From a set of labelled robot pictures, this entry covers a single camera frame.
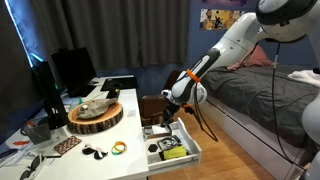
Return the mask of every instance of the wooden floor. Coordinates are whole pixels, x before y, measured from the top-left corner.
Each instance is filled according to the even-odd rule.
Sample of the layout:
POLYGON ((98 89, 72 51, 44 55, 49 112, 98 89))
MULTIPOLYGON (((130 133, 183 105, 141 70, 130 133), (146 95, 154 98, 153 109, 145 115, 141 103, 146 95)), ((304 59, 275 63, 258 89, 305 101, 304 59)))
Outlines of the wooden floor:
POLYGON ((195 118, 180 109, 175 114, 175 119, 180 117, 183 120, 191 137, 202 148, 201 163, 175 171, 156 174, 150 176, 149 180, 274 179, 212 120, 205 116, 204 113, 203 115, 219 142, 212 140, 205 132, 201 131, 195 118))

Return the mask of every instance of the cushion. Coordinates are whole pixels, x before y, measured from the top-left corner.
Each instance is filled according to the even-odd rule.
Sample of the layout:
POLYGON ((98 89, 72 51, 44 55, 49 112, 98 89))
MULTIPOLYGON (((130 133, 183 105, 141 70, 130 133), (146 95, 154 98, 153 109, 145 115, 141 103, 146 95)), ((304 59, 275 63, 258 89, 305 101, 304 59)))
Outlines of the cushion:
POLYGON ((228 66, 227 69, 237 70, 240 67, 253 67, 253 66, 261 67, 261 66, 273 65, 273 62, 267 57, 266 53, 259 45, 257 45, 256 49, 253 51, 252 55, 250 56, 250 52, 252 51, 252 49, 248 51, 248 53, 240 61, 238 61, 233 65, 228 66))

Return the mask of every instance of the white bed frame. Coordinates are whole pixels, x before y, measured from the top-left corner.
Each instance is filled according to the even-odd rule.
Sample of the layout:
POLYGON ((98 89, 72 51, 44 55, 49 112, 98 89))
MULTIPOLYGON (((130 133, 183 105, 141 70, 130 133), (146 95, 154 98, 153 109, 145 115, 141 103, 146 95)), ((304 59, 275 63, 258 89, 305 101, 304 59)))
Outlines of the white bed frame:
MULTIPOLYGON (((284 158, 276 135, 248 116, 212 97, 208 97, 200 109, 276 179, 295 179, 301 174, 299 167, 284 158)), ((304 164, 305 159, 310 158, 304 149, 295 148, 283 140, 281 144, 295 163, 304 164)))

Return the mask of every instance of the desk drawer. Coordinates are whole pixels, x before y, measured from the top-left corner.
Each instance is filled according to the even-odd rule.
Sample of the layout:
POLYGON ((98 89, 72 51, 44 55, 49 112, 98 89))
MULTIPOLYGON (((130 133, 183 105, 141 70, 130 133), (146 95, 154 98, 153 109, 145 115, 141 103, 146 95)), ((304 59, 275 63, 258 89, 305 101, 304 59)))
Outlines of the desk drawer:
POLYGON ((168 129, 169 132, 150 134, 149 131, 149 133, 145 133, 150 128, 152 128, 152 126, 143 127, 145 147, 148 156, 149 175, 200 163, 202 150, 198 143, 194 141, 188 134, 180 118, 178 119, 178 121, 170 124, 170 128, 168 129), (187 150, 188 155, 169 160, 162 160, 159 155, 159 152, 161 152, 162 150, 157 142, 165 137, 170 137, 173 135, 176 135, 181 140, 181 144, 187 150), (150 145, 152 144, 157 145, 158 148, 156 152, 150 152, 148 150, 150 145))

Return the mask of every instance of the computer monitor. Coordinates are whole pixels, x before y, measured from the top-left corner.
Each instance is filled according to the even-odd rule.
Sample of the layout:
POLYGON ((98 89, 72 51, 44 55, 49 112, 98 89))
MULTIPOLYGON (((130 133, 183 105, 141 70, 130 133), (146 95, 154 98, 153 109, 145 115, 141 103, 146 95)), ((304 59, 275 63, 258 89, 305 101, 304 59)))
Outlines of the computer monitor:
POLYGON ((87 48, 51 54, 69 97, 86 97, 95 86, 88 85, 96 77, 87 48))
POLYGON ((67 124, 68 116, 60 93, 56 88, 50 65, 47 61, 32 61, 32 71, 43 97, 43 108, 47 113, 50 129, 67 124))

